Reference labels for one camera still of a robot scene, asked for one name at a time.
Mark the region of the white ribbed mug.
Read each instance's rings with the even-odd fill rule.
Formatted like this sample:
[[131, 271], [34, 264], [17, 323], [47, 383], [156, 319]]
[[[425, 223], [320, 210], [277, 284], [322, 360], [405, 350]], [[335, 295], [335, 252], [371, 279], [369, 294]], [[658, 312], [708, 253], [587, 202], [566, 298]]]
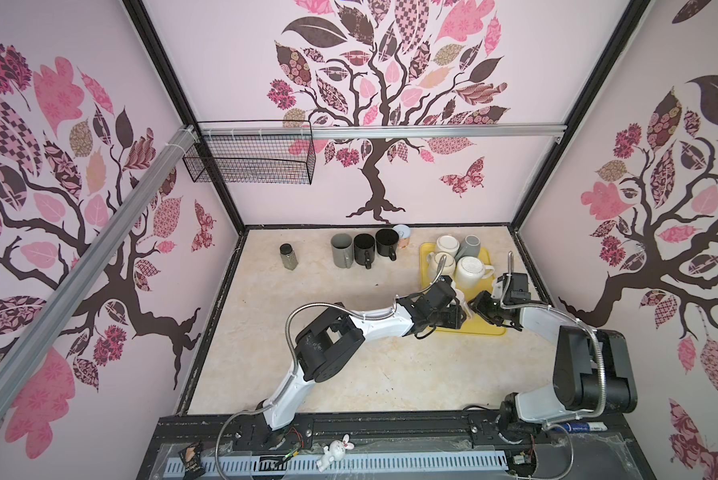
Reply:
[[473, 289], [482, 280], [488, 279], [494, 272], [493, 265], [485, 264], [477, 257], [464, 256], [457, 262], [455, 283], [462, 291]]

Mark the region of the all black mug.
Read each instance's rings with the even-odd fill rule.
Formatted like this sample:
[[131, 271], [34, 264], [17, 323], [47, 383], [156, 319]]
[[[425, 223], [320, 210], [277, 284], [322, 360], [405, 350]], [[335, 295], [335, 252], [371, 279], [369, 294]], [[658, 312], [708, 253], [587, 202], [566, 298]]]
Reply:
[[388, 258], [390, 261], [396, 261], [399, 240], [399, 234], [393, 228], [379, 229], [375, 233], [377, 254]]

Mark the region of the black mug white base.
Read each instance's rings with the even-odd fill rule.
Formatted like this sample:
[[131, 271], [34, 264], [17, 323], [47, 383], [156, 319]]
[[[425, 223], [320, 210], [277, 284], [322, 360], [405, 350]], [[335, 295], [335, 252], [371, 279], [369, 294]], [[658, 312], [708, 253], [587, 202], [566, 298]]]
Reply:
[[371, 234], [361, 233], [353, 238], [354, 261], [366, 268], [371, 269], [375, 260], [375, 238]]

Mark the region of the grey mug front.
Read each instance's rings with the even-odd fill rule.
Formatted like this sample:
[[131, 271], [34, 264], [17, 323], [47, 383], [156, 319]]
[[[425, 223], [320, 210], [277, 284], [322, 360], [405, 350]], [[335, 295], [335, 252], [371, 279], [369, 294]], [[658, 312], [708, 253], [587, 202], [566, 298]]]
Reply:
[[335, 234], [330, 240], [330, 246], [333, 263], [337, 268], [348, 269], [353, 265], [353, 238], [349, 234]]

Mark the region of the grey mug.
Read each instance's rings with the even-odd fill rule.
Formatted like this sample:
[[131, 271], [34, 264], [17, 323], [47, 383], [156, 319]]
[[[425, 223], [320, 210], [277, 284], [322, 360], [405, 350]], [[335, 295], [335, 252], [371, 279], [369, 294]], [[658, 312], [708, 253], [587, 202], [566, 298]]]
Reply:
[[458, 252], [455, 255], [455, 259], [459, 261], [464, 257], [475, 257], [477, 258], [481, 251], [481, 240], [476, 235], [467, 235], [460, 243]]
[[349, 234], [335, 234], [330, 240], [330, 246], [333, 263], [337, 268], [348, 269], [353, 265], [353, 238]]

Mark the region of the pink mug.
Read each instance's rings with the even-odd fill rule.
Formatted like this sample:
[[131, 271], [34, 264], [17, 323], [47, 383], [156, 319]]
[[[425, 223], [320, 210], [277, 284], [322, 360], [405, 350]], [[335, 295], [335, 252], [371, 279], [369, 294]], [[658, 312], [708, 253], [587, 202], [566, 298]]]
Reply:
[[465, 293], [459, 289], [455, 289], [456, 298], [458, 300], [458, 304], [463, 311], [465, 315], [465, 319], [463, 322], [466, 322], [467, 320], [470, 320], [473, 317], [473, 311], [470, 309], [468, 302], [465, 297]]

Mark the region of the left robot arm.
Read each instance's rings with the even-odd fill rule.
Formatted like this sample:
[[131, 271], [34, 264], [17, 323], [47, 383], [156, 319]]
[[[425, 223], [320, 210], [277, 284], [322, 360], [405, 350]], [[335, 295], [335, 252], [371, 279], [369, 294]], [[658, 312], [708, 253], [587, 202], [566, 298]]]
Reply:
[[298, 409], [312, 389], [336, 376], [365, 343], [385, 338], [423, 340], [445, 327], [460, 329], [472, 316], [465, 294], [438, 266], [434, 279], [418, 292], [394, 298], [389, 307], [352, 310], [343, 304], [310, 302], [294, 309], [285, 321], [285, 340], [291, 364], [274, 396], [254, 410], [234, 413], [215, 440], [217, 474], [227, 479], [220, 460], [225, 430], [240, 417], [265, 428], [264, 440], [274, 448], [285, 443]]

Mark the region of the cream mug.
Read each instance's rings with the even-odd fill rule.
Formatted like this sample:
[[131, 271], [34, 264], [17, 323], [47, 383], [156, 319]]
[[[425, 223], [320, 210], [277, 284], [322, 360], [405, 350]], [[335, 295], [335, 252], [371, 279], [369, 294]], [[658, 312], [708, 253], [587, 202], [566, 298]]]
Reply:
[[430, 281], [440, 276], [452, 276], [456, 270], [454, 257], [447, 252], [431, 252], [427, 255], [427, 274]]

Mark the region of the grey mug rear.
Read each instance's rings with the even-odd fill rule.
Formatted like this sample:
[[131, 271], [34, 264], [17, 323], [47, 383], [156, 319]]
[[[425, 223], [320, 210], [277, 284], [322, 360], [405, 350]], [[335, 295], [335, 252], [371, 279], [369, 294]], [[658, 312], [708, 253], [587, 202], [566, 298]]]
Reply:
[[458, 252], [455, 255], [455, 259], [459, 261], [464, 257], [475, 257], [477, 258], [481, 251], [481, 240], [476, 235], [467, 235], [460, 243]]

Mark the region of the yellow plastic tray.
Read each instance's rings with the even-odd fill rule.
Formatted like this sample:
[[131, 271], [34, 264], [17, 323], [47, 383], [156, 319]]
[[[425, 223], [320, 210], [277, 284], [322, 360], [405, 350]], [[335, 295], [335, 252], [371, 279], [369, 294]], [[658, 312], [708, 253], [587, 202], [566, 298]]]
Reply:
[[[429, 275], [429, 255], [435, 250], [435, 244], [431, 242], [423, 243], [419, 247], [419, 279], [421, 287], [427, 287], [432, 278]], [[482, 279], [472, 289], [465, 291], [465, 299], [472, 300], [481, 291], [492, 292], [492, 283], [495, 280], [495, 275], [491, 274], [489, 277]], [[466, 314], [466, 319], [461, 325], [460, 329], [452, 329], [439, 327], [436, 331], [437, 334], [462, 334], [462, 335], [482, 335], [482, 336], [501, 336], [506, 333], [504, 327], [497, 327], [487, 323], [481, 317], [476, 314]]]

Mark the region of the blue white marker pen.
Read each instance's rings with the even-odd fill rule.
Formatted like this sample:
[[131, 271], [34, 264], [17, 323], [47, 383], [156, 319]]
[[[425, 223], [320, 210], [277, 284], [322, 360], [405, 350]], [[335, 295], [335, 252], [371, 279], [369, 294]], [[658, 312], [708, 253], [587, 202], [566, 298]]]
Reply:
[[569, 433], [599, 433], [608, 430], [604, 422], [566, 422], [561, 426]]

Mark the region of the spice jar black lid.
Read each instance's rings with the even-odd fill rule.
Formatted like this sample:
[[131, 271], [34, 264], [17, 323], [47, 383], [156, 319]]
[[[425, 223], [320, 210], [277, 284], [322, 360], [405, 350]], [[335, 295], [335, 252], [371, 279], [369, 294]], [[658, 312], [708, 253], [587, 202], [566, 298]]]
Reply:
[[298, 266], [297, 256], [291, 244], [283, 243], [279, 246], [279, 253], [285, 269], [293, 271]]

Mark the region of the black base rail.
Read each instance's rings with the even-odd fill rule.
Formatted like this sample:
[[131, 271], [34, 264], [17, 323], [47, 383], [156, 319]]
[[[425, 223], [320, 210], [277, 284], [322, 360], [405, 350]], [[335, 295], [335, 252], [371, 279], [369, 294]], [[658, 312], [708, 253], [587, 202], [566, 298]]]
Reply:
[[[606, 432], [569, 433], [561, 425], [509, 442], [497, 428], [499, 410], [476, 405], [450, 411], [299, 413], [278, 448], [264, 440], [263, 425], [240, 417], [225, 430], [220, 458], [233, 455], [323, 454], [345, 434], [355, 445], [346, 453], [502, 451], [505, 472], [343, 474], [248, 479], [651, 479], [654, 471], [628, 422], [620, 414], [571, 422], [604, 422]], [[141, 479], [222, 479], [206, 477], [204, 457], [228, 416], [164, 417], [138, 471]]]

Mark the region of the aluminium rail back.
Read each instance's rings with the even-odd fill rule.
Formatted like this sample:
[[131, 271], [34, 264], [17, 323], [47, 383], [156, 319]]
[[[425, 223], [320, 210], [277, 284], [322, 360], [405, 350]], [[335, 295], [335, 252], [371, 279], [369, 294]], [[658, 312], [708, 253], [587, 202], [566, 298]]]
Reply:
[[424, 126], [360, 126], [360, 127], [240, 127], [230, 122], [220, 126], [201, 124], [199, 131], [207, 137], [295, 136], [314, 140], [385, 139], [385, 138], [489, 138], [489, 137], [553, 137], [561, 138], [567, 129], [563, 124], [493, 124], [493, 125], [424, 125]]

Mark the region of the aluminium rail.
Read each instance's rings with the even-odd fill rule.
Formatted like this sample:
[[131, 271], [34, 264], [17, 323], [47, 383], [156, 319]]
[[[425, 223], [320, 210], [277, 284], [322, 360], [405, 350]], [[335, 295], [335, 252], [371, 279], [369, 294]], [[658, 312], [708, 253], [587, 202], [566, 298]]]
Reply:
[[37, 318], [5, 354], [0, 362], [0, 420], [108, 265], [118, 246], [124, 242], [139, 215], [145, 211], [172, 168], [182, 160], [196, 140], [197, 128], [193, 125], [185, 125], [175, 132], [159, 152], [155, 163], [141, 177], [137, 187], [82, 255], [79, 264], [54, 290]]
[[493, 125], [424, 125], [424, 126], [360, 126], [360, 127], [240, 127], [230, 122], [220, 126], [201, 124], [199, 131], [207, 137], [295, 136], [314, 140], [385, 139], [385, 138], [489, 138], [489, 137], [553, 137], [561, 138], [567, 129], [563, 124], [493, 124]]

